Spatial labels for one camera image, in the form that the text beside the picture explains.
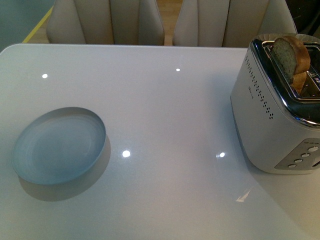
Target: silver toaster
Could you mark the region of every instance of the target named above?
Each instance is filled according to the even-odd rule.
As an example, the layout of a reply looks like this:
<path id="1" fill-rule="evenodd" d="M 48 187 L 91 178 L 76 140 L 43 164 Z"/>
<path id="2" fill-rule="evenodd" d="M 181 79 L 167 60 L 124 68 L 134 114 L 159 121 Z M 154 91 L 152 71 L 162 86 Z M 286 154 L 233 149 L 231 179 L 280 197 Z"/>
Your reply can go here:
<path id="1" fill-rule="evenodd" d="M 296 37 L 311 59 L 300 94 L 278 67 L 274 40 L 257 37 L 230 96 L 244 154 L 257 168 L 273 174 L 310 174 L 320 168 L 320 41 Z"/>

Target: white bowl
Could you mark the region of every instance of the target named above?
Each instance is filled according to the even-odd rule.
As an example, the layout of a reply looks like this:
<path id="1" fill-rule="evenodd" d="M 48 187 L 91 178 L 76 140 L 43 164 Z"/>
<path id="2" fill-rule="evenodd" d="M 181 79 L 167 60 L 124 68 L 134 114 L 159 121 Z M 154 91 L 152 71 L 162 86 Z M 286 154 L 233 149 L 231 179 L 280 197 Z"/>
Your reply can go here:
<path id="1" fill-rule="evenodd" d="M 60 108 L 23 130 L 12 151 L 12 165 L 28 182 L 61 184 L 88 171 L 105 142 L 105 125 L 95 113 L 80 107 Z"/>

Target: yellow stripe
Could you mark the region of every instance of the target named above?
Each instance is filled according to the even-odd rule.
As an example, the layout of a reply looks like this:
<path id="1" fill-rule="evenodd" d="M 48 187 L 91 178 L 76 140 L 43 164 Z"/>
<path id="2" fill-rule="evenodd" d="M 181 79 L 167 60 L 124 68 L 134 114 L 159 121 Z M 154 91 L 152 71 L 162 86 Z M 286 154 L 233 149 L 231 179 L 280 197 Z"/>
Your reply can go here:
<path id="1" fill-rule="evenodd" d="M 23 40 L 22 43 L 27 43 L 29 42 L 29 40 L 35 35 L 35 33 L 38 31 L 38 29 L 42 26 L 42 24 L 44 24 L 44 22 L 48 19 L 48 17 L 50 16 L 51 12 L 52 12 L 52 8 L 50 8 L 50 10 L 44 15 L 44 17 L 40 20 L 40 22 L 34 27 L 34 29 L 29 33 L 28 36 L 26 36 L 26 38 Z"/>

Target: chair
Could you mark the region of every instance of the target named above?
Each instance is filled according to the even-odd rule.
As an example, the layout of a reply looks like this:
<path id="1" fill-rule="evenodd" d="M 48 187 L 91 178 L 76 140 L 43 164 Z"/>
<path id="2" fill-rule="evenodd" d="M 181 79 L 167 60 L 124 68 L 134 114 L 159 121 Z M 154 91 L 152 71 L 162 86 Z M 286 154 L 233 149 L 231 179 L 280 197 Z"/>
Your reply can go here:
<path id="1" fill-rule="evenodd" d="M 165 42 L 156 0 L 56 0 L 46 34 L 54 44 Z"/>
<path id="2" fill-rule="evenodd" d="M 172 44 L 247 48 L 268 33 L 297 33 L 285 0 L 183 0 Z"/>

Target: white table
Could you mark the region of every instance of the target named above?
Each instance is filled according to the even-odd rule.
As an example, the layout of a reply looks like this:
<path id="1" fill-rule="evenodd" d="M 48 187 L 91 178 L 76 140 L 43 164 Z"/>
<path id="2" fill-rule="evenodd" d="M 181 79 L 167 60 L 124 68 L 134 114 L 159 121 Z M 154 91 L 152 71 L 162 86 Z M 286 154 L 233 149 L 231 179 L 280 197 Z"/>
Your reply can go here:
<path id="1" fill-rule="evenodd" d="M 245 54 L 28 44 L 3 51 L 0 238 L 320 239 L 320 171 L 268 174 L 242 153 L 230 93 Z M 63 107 L 101 117 L 109 140 L 101 159 L 63 185 L 20 179 L 10 159 L 19 134 Z"/>

